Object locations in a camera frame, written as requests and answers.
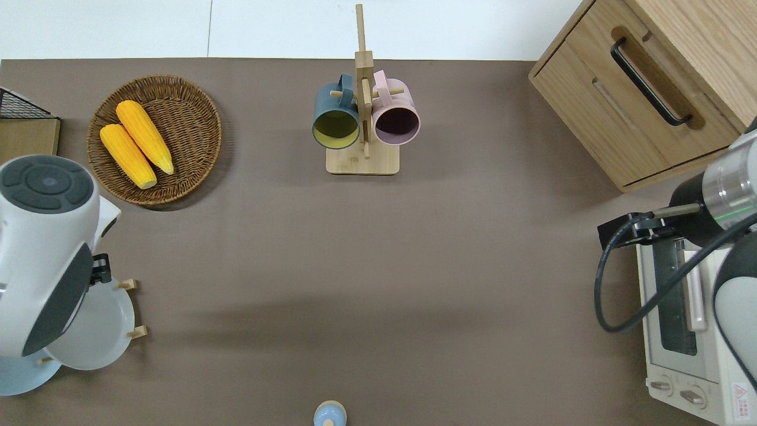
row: yellow corn cob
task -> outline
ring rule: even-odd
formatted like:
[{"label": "yellow corn cob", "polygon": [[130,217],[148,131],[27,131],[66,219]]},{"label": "yellow corn cob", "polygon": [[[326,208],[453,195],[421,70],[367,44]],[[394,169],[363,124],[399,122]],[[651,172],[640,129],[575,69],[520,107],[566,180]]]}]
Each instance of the yellow corn cob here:
[{"label": "yellow corn cob", "polygon": [[145,109],[134,101],[122,101],[116,115],[145,156],[167,174],[173,174],[171,153]]},{"label": "yellow corn cob", "polygon": [[155,172],[123,126],[108,124],[101,128],[100,140],[132,182],[143,190],[155,186]]}]

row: wooden mug tree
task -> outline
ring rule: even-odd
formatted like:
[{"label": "wooden mug tree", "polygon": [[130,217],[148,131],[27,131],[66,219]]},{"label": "wooden mug tree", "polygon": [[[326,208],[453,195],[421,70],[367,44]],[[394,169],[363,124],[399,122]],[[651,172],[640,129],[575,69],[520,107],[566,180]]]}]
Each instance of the wooden mug tree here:
[{"label": "wooden mug tree", "polygon": [[[357,89],[357,112],[360,119],[359,143],[344,149],[326,150],[326,170],[331,174],[370,174],[388,175],[400,171],[400,147],[388,145],[375,137],[371,113],[373,98],[379,94],[371,92],[373,79],[373,52],[366,50],[366,34],[363,25],[363,5],[355,6],[357,11],[357,44],[355,52],[355,77]],[[402,93],[402,89],[392,90],[391,94]],[[332,91],[332,96],[339,97],[341,92]]]}]

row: oven door handle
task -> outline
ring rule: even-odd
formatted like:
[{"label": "oven door handle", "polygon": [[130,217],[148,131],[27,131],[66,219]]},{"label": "oven door handle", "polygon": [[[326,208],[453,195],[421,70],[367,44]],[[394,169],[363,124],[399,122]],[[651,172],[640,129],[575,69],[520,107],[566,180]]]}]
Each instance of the oven door handle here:
[{"label": "oven door handle", "polygon": [[[686,262],[692,258],[696,252],[684,252]],[[705,318],[705,303],[702,296],[702,274],[699,265],[686,275],[686,285],[684,286],[684,301],[686,303],[686,325],[691,331],[707,330],[707,319]]]}]

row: oven window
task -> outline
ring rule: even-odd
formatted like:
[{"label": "oven window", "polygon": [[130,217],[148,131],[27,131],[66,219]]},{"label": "oven window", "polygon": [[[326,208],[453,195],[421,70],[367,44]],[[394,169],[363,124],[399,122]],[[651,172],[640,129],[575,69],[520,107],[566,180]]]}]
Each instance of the oven window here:
[{"label": "oven window", "polygon": [[[684,241],[663,241],[653,245],[655,280],[659,289],[684,263]],[[696,355],[696,334],[686,324],[684,283],[673,287],[657,306],[662,347],[684,355]]]}]

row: woven tray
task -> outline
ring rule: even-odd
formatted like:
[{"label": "woven tray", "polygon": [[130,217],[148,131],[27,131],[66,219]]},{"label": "woven tray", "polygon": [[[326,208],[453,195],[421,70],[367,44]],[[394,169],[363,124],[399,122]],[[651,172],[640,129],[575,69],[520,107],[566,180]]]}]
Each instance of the woven tray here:
[{"label": "woven tray", "polygon": [[[131,99],[142,104],[163,137],[174,174],[155,170],[157,184],[139,189],[118,167],[100,140],[100,129],[118,123],[116,105]],[[87,157],[100,184],[110,193],[137,205],[176,201],[197,188],[216,164],[221,149],[221,119],[213,100],[195,84],[176,76],[133,80],[108,96],[89,123]]]}]

